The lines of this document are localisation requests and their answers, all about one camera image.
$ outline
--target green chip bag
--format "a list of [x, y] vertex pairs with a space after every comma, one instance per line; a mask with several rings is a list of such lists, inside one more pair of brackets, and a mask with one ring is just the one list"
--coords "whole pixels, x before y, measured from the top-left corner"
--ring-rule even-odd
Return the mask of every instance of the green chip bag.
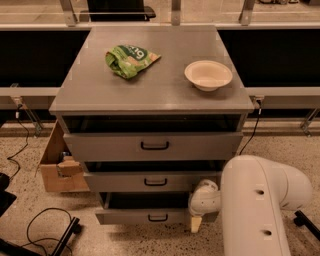
[[107, 65], [119, 76], [130, 79], [161, 56], [132, 45], [118, 45], [106, 53]]

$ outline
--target terrazzo floor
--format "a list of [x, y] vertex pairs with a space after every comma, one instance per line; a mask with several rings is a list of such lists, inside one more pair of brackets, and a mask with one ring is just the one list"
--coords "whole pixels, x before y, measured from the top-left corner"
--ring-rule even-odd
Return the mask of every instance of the terrazzo floor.
[[[254, 122], [245, 124], [245, 137], [240, 148], [248, 140]], [[28, 243], [26, 230], [29, 222], [48, 207], [67, 210], [80, 219], [82, 232], [73, 235], [69, 246], [77, 256], [122, 256], [122, 255], [212, 255], [222, 256], [223, 239], [221, 216], [214, 223], [202, 224], [199, 233], [191, 234], [185, 225], [100, 225], [94, 215], [100, 205], [91, 192], [48, 193], [45, 192], [38, 164], [48, 142], [52, 124], [45, 124], [41, 136], [34, 138], [31, 124], [27, 148], [15, 157], [21, 171], [13, 179], [8, 192], [17, 196], [13, 205], [0, 218], [0, 238], [18, 245]], [[308, 138], [299, 129], [298, 123], [261, 122], [257, 133], [243, 154], [252, 154], [292, 165], [304, 172], [314, 189], [312, 202], [303, 212], [320, 226], [320, 128], [311, 125], [313, 136]], [[17, 152], [26, 141], [26, 131], [18, 124], [5, 123], [0, 128], [0, 170], [12, 175], [16, 166], [6, 158]], [[320, 255], [319, 241], [305, 228], [293, 223], [294, 212], [283, 211], [286, 234], [292, 256]], [[59, 239], [69, 223], [67, 214], [47, 211], [30, 227], [32, 240], [46, 237]], [[43, 241], [48, 253], [55, 241]], [[33, 245], [28, 249], [45, 255]], [[71, 255], [65, 249], [62, 255]]]

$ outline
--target gray cabinet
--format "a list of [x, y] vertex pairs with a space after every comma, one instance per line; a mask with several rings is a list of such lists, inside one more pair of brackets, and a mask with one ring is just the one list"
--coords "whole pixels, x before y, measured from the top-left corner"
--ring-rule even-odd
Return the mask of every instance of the gray cabinet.
[[[104, 63], [122, 42], [162, 57], [125, 80]], [[77, 58], [50, 111], [101, 202], [99, 222], [187, 223], [190, 192], [203, 178], [219, 183], [253, 111], [216, 28], [94, 27]], [[199, 59], [229, 66], [231, 83], [214, 92], [193, 87], [184, 69]]]

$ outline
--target ceramic bowl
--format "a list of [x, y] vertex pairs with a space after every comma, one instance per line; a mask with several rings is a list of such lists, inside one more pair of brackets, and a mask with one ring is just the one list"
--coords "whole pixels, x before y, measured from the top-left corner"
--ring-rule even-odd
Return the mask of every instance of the ceramic bowl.
[[232, 80], [232, 72], [228, 67], [209, 60], [191, 63], [186, 67], [184, 74], [189, 81], [202, 91], [217, 90]]

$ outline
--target cabinet top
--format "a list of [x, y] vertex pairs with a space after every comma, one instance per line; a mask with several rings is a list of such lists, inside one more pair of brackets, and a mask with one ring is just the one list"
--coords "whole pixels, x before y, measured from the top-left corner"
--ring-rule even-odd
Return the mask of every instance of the cabinet top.
[[[161, 58], [126, 80], [105, 62], [117, 45], [134, 45]], [[198, 60], [228, 66], [233, 79], [213, 92], [184, 75]], [[97, 26], [90, 31], [57, 97], [53, 114], [247, 113], [252, 103], [214, 26]]]

